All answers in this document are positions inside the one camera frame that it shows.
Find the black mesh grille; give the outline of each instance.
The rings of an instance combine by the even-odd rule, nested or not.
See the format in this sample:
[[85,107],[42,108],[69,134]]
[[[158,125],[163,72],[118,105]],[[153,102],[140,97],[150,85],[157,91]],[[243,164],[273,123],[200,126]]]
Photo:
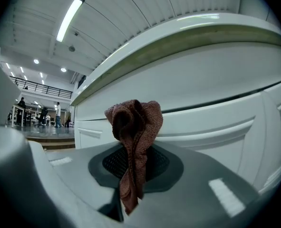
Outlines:
[[[169,166],[169,159],[153,147],[149,147],[146,151],[146,181],[164,173]],[[128,168],[127,152],[124,147],[105,157],[102,165],[114,176],[121,179]]]

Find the light fixture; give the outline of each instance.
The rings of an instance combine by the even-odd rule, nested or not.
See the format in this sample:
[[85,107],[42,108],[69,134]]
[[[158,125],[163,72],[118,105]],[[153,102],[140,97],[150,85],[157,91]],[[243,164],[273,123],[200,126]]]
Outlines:
[[79,9],[79,7],[81,6],[81,4],[84,2],[81,0],[74,0],[72,2],[72,4],[70,5],[68,11],[66,12],[66,15],[61,23],[58,35],[57,35],[57,41],[62,42],[63,38],[65,36],[65,32],[68,29],[68,26],[70,24],[70,22],[72,21],[75,13],[77,12],[77,10]]

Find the fluorescent light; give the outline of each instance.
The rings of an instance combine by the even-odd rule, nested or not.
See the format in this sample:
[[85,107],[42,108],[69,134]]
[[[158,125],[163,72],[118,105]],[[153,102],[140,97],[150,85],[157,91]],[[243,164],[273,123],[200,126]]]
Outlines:
[[60,29],[59,29],[59,32],[57,35],[57,41],[59,41],[59,42],[63,41],[65,32],[67,31],[70,22],[72,21],[75,13],[77,12],[77,10],[81,6],[81,4],[82,4],[81,0],[74,0],[72,2],[72,4],[70,5],[70,7],[69,7],[68,11],[66,12],[66,15],[62,21],[62,24],[60,26]]

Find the railing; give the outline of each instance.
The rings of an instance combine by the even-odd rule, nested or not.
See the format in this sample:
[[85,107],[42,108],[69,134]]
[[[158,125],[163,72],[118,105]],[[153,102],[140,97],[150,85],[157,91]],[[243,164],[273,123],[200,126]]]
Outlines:
[[22,78],[16,78],[10,76],[11,80],[18,86],[20,89],[25,89],[30,91],[36,91],[43,94],[53,95],[53,96],[60,96],[64,98],[71,98],[72,92],[68,90],[58,89],[54,87],[50,87],[48,85],[42,85],[35,82],[31,82],[28,80],[24,80]]

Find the balcony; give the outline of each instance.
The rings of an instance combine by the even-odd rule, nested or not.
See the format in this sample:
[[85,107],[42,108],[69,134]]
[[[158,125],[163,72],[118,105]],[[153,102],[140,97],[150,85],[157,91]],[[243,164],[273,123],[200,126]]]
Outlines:
[[10,76],[10,78],[20,89],[25,89],[25,87],[27,87],[29,91],[35,91],[52,96],[59,96],[67,99],[70,99],[72,96],[72,92],[68,90],[63,90],[63,89],[50,87],[48,85],[38,84],[17,77]]

